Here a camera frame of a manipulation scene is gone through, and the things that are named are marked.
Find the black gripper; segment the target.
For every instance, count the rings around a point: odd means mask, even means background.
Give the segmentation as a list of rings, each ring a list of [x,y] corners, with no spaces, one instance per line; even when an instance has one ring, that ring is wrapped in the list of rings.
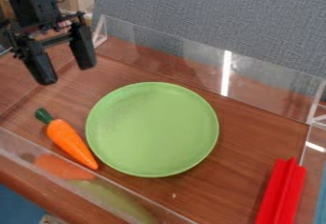
[[[35,80],[42,85],[58,82],[58,75],[44,48],[62,42],[69,42],[78,66],[82,70],[90,69],[97,64],[95,46],[91,28],[86,25],[85,13],[63,15],[58,0],[10,0],[16,28],[10,28],[11,20],[3,22],[4,33],[12,45],[14,56],[23,59],[24,65],[32,73]],[[61,24],[71,19],[67,34],[58,35],[44,41],[31,38],[35,31],[47,33],[59,31]]]

